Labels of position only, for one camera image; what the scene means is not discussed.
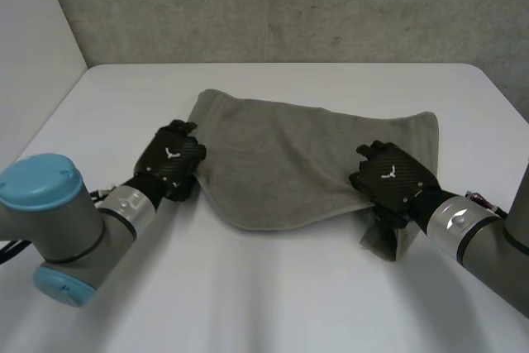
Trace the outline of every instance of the gray robot arm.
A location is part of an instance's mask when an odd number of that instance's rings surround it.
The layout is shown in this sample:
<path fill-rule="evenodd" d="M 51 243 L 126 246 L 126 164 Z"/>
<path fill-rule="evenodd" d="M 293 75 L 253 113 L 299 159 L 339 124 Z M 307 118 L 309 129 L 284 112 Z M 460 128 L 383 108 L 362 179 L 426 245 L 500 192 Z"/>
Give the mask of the gray robot arm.
<path fill-rule="evenodd" d="M 432 207 L 417 197 L 417 222 L 427 236 L 471 274 L 529 317 L 529 167 L 506 220 L 467 198 L 455 196 Z"/>
<path fill-rule="evenodd" d="M 188 136 L 192 123 L 158 130 L 134 169 L 98 208 L 72 161 L 38 155 L 0 175 L 0 241 L 31 241 L 44 258 L 35 286 L 68 305 L 83 306 L 133 242 L 154 221 L 162 198 L 186 199 L 206 148 Z"/>
<path fill-rule="evenodd" d="M 415 221 L 446 254 L 529 317 L 529 168 L 502 219 L 441 190 L 435 175 L 394 144 L 375 141 L 357 151 L 368 160 L 350 181 L 383 209 L 381 222 L 404 227 Z"/>

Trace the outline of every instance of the gray towel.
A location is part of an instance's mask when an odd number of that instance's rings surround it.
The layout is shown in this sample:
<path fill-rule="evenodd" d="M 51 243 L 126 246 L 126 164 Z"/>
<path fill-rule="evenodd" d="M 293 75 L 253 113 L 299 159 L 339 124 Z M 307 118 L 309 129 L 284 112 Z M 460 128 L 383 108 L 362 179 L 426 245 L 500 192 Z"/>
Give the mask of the gray towel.
<path fill-rule="evenodd" d="M 437 171 L 439 130 L 431 112 L 369 119 L 206 90 L 189 121 L 198 124 L 195 135 L 207 147 L 199 183 L 221 217 L 246 230 L 294 229 L 371 207 L 348 180 L 365 160 L 355 151 L 361 144 L 391 141 Z M 373 234 L 363 244 L 394 259 L 377 248 Z"/>

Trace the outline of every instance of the white table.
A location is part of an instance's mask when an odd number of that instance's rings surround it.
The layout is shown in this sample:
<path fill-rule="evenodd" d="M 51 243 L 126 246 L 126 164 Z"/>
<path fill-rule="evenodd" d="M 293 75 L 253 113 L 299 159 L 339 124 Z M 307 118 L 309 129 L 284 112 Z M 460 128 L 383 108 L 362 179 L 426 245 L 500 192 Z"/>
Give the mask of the white table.
<path fill-rule="evenodd" d="M 465 64 L 99 66 L 23 156 L 69 156 L 88 189 L 119 184 L 157 128 L 185 119 L 205 88 L 367 117 L 433 111 L 443 187 L 505 209 L 527 166 L 529 126 Z M 30 248 L 0 267 L 0 351 L 529 351 L 529 320 L 426 237 L 385 263 L 360 248 L 358 216 L 252 234 L 223 223 L 202 195 L 164 203 L 80 310 L 34 289 L 41 260 Z"/>

